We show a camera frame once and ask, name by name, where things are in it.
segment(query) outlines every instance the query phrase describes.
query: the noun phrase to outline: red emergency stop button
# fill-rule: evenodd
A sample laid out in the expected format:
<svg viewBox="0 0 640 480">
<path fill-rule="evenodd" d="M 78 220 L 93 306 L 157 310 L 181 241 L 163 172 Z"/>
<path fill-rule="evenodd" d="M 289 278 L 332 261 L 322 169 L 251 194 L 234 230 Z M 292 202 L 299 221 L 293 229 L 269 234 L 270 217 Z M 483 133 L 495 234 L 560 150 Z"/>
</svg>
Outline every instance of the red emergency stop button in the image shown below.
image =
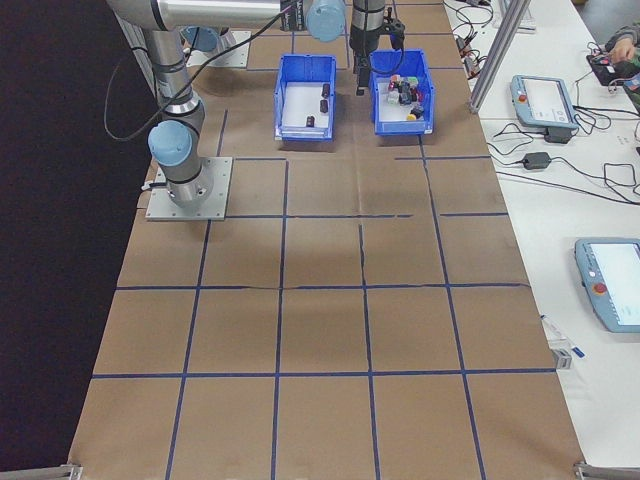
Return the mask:
<svg viewBox="0 0 640 480">
<path fill-rule="evenodd" d="M 594 283 L 591 288 L 593 288 L 593 291 L 598 295 L 604 295 L 607 292 L 607 286 L 604 283 Z"/>
</svg>

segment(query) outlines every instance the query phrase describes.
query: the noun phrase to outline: robotic arm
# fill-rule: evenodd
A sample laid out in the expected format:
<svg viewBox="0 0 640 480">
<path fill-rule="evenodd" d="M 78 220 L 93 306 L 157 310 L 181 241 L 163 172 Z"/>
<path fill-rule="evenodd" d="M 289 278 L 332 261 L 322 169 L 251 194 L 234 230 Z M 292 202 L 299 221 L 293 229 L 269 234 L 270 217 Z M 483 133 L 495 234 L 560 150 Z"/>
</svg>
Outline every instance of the robotic arm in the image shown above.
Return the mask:
<svg viewBox="0 0 640 480">
<path fill-rule="evenodd" d="M 203 202 L 213 180 L 197 156 L 204 105 L 191 88 L 178 28 L 264 26 L 268 22 L 285 31 L 308 30 L 324 42 L 345 29 L 344 0 L 107 0 L 123 20 L 137 25 L 147 46 L 155 75 L 163 122 L 152 129 L 149 147 L 167 179 L 171 200 L 185 208 Z M 369 55 L 380 35 L 390 35 L 392 46 L 402 48 L 404 26 L 384 15 L 384 0 L 354 0 L 350 46 L 359 95 L 368 86 L 372 67 Z"/>
</svg>

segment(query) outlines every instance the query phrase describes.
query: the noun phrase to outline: power adapter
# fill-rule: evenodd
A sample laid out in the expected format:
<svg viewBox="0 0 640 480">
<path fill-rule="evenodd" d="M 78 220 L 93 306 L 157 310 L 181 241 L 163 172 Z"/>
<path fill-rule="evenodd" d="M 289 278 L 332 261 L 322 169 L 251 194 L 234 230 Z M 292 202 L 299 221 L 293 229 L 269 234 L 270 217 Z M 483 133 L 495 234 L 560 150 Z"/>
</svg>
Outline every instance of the power adapter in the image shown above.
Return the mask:
<svg viewBox="0 0 640 480">
<path fill-rule="evenodd" d="M 527 153 L 522 159 L 522 165 L 527 170 L 544 170 L 551 163 L 547 152 Z"/>
</svg>

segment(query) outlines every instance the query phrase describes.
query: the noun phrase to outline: electronic device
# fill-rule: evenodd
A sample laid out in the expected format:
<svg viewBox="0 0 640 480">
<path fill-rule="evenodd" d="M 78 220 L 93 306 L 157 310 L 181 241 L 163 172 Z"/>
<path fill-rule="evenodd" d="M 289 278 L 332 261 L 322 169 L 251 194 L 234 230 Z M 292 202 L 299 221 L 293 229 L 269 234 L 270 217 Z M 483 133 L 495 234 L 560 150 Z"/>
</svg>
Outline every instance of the electronic device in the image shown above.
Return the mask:
<svg viewBox="0 0 640 480">
<path fill-rule="evenodd" d="M 575 257 L 593 311 L 611 332 L 640 333 L 640 239 L 583 238 Z"/>
<path fill-rule="evenodd" d="M 516 75 L 511 80 L 511 99 L 518 120 L 527 127 L 545 128 L 547 142 L 567 143 L 579 128 L 560 78 Z"/>
<path fill-rule="evenodd" d="M 609 86 L 611 82 L 620 78 L 620 74 L 616 71 L 607 56 L 587 55 L 587 62 L 591 70 L 593 70 L 593 74 L 600 82 L 600 85 L 603 87 Z"/>
</svg>

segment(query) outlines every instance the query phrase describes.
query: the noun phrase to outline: touchscreen display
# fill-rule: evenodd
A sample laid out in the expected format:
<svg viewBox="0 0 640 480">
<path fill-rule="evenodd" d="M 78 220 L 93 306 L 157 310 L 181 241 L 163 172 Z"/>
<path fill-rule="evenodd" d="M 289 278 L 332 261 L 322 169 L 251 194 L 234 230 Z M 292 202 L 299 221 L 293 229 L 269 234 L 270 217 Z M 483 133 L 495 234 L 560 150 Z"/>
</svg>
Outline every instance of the touchscreen display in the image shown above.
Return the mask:
<svg viewBox="0 0 640 480">
<path fill-rule="evenodd" d="M 631 243 L 591 244 L 620 325 L 640 325 L 640 248 Z"/>
<path fill-rule="evenodd" d="M 562 87 L 554 80 L 523 78 L 531 115 L 535 120 L 545 122 L 570 123 L 571 118 L 565 108 Z"/>
</svg>

